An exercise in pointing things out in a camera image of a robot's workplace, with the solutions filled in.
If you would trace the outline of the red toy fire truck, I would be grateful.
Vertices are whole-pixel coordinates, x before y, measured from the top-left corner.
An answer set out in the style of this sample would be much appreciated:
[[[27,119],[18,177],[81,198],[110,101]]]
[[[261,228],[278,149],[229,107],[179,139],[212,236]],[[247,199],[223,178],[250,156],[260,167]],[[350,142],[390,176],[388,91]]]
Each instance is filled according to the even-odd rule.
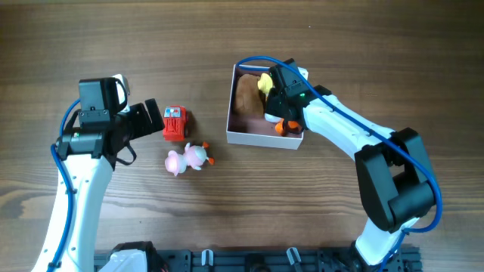
[[[188,111],[185,107],[167,106],[163,112],[163,124],[166,141],[184,141],[188,137]]]

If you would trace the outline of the white orange duck toy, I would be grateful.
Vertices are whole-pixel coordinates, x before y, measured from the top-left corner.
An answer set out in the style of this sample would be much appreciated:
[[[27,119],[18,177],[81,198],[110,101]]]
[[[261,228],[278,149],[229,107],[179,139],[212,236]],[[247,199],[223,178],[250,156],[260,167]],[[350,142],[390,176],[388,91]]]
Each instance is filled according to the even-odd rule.
[[[282,137],[288,133],[301,134],[303,127],[296,121],[287,121],[281,117],[273,116],[268,113],[264,115],[265,120],[275,124],[275,131]]]

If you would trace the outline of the pink rubber duck toy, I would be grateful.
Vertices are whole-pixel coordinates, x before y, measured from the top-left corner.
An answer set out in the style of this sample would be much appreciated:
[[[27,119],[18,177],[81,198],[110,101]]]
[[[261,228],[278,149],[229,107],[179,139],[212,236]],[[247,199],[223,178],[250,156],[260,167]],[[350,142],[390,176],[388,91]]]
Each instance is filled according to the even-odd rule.
[[[190,143],[187,143],[183,154],[170,150],[165,159],[166,170],[174,174],[174,176],[178,176],[179,174],[184,173],[187,170],[187,167],[200,171],[201,166],[205,162],[213,165],[215,160],[207,155],[206,150],[208,147],[209,144],[204,141],[201,145],[191,145]]]

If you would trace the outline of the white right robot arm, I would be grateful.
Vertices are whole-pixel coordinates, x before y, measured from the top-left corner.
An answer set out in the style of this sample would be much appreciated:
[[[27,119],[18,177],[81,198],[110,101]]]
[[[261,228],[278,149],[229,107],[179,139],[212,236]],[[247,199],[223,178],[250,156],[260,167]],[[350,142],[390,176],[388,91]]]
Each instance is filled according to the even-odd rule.
[[[268,93],[266,112],[320,134],[354,162],[361,204],[368,216],[352,247],[351,265],[384,270],[395,260],[403,239],[426,233],[442,217],[442,194],[420,135],[411,128],[394,131],[361,117],[318,85],[276,87]],[[434,208],[432,222],[414,224]]]

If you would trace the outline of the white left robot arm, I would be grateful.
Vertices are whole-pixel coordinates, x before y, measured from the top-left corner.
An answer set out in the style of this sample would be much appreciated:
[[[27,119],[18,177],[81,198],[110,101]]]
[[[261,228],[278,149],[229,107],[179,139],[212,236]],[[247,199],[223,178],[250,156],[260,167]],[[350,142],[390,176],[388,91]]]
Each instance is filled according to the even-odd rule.
[[[119,112],[99,110],[109,118],[101,127],[84,122],[89,112],[75,100],[62,118],[51,155],[58,182],[54,207],[35,271],[93,271],[101,206],[117,164],[127,165],[119,151],[131,142],[161,131],[163,121],[154,99],[125,106]]]

